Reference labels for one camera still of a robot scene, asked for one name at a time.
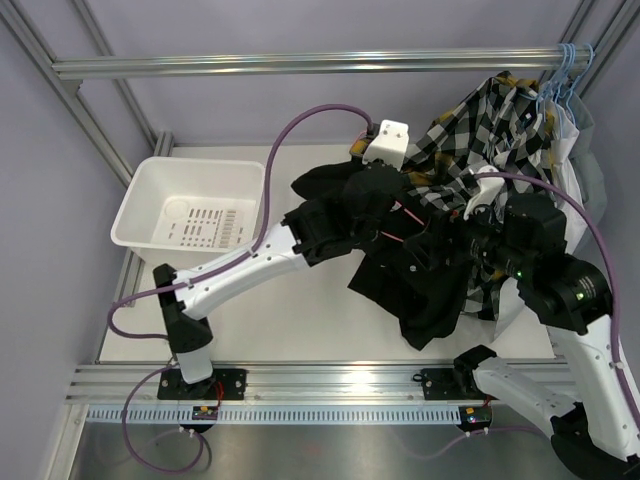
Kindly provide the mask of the pink wire hanger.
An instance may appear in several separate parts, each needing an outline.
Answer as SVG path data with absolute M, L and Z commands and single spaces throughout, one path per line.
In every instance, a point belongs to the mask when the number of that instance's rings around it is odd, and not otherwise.
M 395 201 L 394 206 L 391 208 L 392 212 L 396 212 L 396 211 L 401 211 L 403 212 L 405 215 L 407 215 L 409 218 L 411 218 L 414 222 L 416 222 L 418 225 L 420 225 L 423 229 L 425 229 L 428 224 L 423 221 L 419 216 L 417 216 L 416 214 L 414 214 L 411 210 L 409 210 L 407 207 L 405 207 L 401 202 L 399 201 Z M 386 231 L 380 231 L 380 234 L 383 235 L 384 237 L 394 240 L 396 242 L 399 243 L 403 243 L 404 239 L 398 237 L 397 235 L 391 234 L 389 232 Z

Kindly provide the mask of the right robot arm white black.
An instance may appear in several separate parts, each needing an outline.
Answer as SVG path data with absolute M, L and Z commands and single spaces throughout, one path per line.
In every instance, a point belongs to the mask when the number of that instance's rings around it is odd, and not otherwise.
M 639 428 L 632 410 L 639 392 L 625 374 L 614 334 L 613 290 L 596 266 L 567 252 L 563 212 L 546 196 L 518 194 L 499 223 L 433 207 L 421 208 L 418 218 L 423 228 L 404 246 L 425 276 L 427 302 L 402 326 L 409 344 L 419 349 L 453 331 L 474 267 L 509 276 L 560 346 L 579 396 L 554 395 L 482 345 L 455 359 L 455 390 L 506 403 L 537 426 L 582 479 L 637 478 Z

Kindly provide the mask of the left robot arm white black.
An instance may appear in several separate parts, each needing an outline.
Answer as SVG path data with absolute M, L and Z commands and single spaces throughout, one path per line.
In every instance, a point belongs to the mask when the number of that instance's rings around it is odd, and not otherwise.
M 403 188 L 398 169 L 377 161 L 350 175 L 344 186 L 286 213 L 252 245 L 191 269 L 156 267 L 158 302 L 182 390 L 202 399 L 214 388 L 210 313 L 275 277 L 348 255 L 375 240 Z

